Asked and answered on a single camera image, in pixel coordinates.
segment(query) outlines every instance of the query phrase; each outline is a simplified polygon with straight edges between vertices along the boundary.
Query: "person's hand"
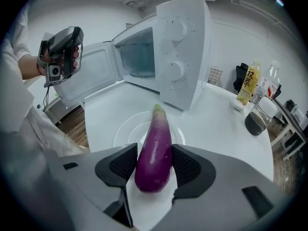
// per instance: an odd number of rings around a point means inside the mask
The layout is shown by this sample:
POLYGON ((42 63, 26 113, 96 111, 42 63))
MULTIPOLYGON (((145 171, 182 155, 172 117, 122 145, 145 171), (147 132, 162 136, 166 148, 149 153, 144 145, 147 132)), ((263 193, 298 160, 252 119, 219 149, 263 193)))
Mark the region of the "person's hand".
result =
MULTIPOLYGON (((75 46, 74 47, 74 53, 73 53, 73 58, 74 58, 73 67, 74 67, 74 69, 76 69, 76 67, 77 67, 77 62, 75 61, 75 59, 79 56, 78 50, 79 50, 79 47, 75 46)), ((44 55, 42 56, 42 61, 46 62, 46 63, 51 63, 52 62, 52 58, 48 56, 48 51, 47 50, 45 51, 44 55)), ((62 66, 62 61, 63 61, 63 57, 59 56, 58 57, 59 66, 62 66)))

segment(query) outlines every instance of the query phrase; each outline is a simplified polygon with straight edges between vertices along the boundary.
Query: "bottle cap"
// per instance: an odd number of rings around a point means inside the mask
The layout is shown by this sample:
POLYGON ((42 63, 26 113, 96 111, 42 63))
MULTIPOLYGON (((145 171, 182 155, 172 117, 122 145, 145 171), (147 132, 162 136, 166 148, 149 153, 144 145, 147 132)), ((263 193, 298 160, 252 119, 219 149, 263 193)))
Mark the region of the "bottle cap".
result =
POLYGON ((272 118, 277 113, 276 105, 267 97, 261 98, 258 105, 261 110, 270 118, 272 118))
POLYGON ((254 63, 256 63, 256 64, 258 64, 258 65, 260 65, 260 59, 254 59, 254 63))
POLYGON ((276 67, 276 68, 280 68, 280 63, 277 62, 276 60, 272 60, 270 65, 272 65, 273 67, 276 67))

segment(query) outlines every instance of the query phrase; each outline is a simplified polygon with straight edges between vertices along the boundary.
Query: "open microwave door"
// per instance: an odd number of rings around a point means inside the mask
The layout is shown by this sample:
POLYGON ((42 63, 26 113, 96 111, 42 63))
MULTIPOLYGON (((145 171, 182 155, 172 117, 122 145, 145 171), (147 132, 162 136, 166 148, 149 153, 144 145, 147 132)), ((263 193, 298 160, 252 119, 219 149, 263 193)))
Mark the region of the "open microwave door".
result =
POLYGON ((84 47, 78 73, 54 89, 68 108, 119 80, 111 42, 96 43, 84 47))

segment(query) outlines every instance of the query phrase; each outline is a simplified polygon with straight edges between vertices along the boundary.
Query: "yellow bottle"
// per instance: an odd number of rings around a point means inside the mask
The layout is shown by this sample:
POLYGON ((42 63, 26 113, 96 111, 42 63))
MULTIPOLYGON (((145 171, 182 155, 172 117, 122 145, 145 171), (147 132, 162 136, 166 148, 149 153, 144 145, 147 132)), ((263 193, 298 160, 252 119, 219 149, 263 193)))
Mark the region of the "yellow bottle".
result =
POLYGON ((251 66, 249 66, 247 70, 244 83, 236 98, 243 105, 248 104, 249 100, 251 99, 251 95, 254 93, 257 87, 261 75, 259 66, 260 66, 260 60, 255 59, 254 63, 251 66))

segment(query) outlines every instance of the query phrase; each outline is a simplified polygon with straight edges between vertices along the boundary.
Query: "white shirt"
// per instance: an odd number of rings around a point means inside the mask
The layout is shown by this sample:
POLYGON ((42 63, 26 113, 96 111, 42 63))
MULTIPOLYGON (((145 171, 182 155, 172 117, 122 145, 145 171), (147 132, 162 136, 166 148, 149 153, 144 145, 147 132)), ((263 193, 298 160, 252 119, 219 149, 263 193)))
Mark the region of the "white shirt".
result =
POLYGON ((30 55, 26 46, 27 13, 28 5, 20 11, 1 44, 0 131, 19 132, 26 143, 39 143, 42 149, 53 149, 59 156, 84 153, 44 112, 33 107, 34 97, 23 84, 18 61, 30 55))

